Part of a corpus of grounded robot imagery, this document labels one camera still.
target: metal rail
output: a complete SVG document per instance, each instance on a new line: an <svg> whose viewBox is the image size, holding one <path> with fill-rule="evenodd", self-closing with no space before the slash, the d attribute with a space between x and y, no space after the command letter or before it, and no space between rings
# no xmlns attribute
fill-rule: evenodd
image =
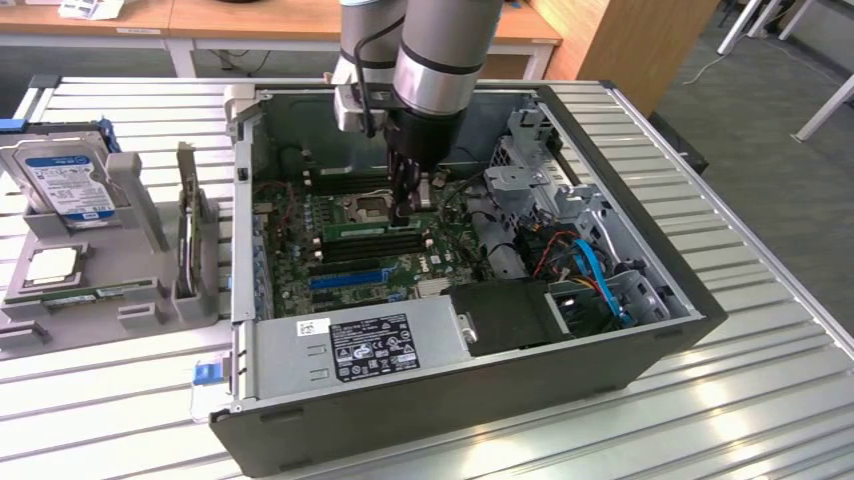
<svg viewBox="0 0 854 480"><path fill-rule="evenodd" d="M41 112L43 121L110 118L123 147L141 151L143 182L155 201L175 199L174 149L179 141L194 143L201 184L221 202L221 258L229 259L227 82L235 83L66 78L45 108L23 105L19 111ZM554 88L731 319L624 391L278 478L682 480L851 474L851 336L620 92L596 82L554 83ZM41 102L43 93L29 94L29 101ZM572 152L566 156L582 179L590 179ZM26 233L18 216L25 202L9 178L0 179L0 195L5 285ZM221 273L226 319L227 264ZM0 436L7 440L0 442L0 478L239 478L237 464L189 411L195 360L230 342L229 322L221 322L0 363Z"/></svg>

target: floor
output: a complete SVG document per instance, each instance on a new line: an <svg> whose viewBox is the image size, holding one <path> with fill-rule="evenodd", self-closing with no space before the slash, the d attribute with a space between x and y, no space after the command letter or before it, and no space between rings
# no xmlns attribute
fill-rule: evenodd
<svg viewBox="0 0 854 480"><path fill-rule="evenodd" d="M845 79L776 40L745 39L696 84L682 85L719 58L715 50L727 33L716 28L719 20L716 16L711 22L658 112L707 156L712 166L705 178L716 191L854 333L854 316L847 315L854 309L854 109L841 109L808 143L791 137ZM235 62L251 71L262 60L262 52L250 52ZM242 75L223 72L210 52L197 52L197 62L201 76ZM280 52L257 76L317 77L334 63L334 53ZM14 112L34 73L174 74L166 52L142 50L3 48L0 65L0 116Z"/></svg>
<svg viewBox="0 0 854 480"><path fill-rule="evenodd" d="M727 34L719 20L657 111L705 155L704 177L716 192L854 333L854 109L841 108L809 142L791 137L845 78L777 39L745 38L700 81L684 85L719 58Z"/></svg>

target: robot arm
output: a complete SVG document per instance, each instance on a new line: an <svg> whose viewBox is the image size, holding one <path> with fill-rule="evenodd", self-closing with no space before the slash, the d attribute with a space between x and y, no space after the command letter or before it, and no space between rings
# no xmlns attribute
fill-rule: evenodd
<svg viewBox="0 0 854 480"><path fill-rule="evenodd" d="M502 4L502 0L342 0L342 57L354 66L361 64L362 78L360 84L337 89L338 123L342 130L362 130L369 136L374 126L382 128L393 224L406 224L422 176L457 142ZM388 82L392 72L392 85L370 83Z"/></svg>

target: hard drive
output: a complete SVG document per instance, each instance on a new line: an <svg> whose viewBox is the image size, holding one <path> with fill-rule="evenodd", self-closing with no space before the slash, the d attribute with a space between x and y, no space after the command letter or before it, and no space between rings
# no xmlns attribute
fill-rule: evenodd
<svg viewBox="0 0 854 480"><path fill-rule="evenodd" d="M0 146L0 161L27 196L30 213L57 213L73 230L118 224L117 207L129 205L106 174L107 156L118 147L102 125L86 126L91 131L78 125L75 133L47 134L31 127Z"/></svg>

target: blue hard drive label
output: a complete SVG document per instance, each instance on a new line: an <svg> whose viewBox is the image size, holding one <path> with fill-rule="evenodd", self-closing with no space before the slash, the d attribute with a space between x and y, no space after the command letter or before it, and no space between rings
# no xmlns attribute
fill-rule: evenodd
<svg viewBox="0 0 854 480"><path fill-rule="evenodd" d="M330 325L336 376L342 382L421 367L406 315Z"/></svg>
<svg viewBox="0 0 854 480"><path fill-rule="evenodd" d="M115 214L117 207L90 157L29 158L26 160L42 196L57 213L73 220L98 220Z"/></svg>

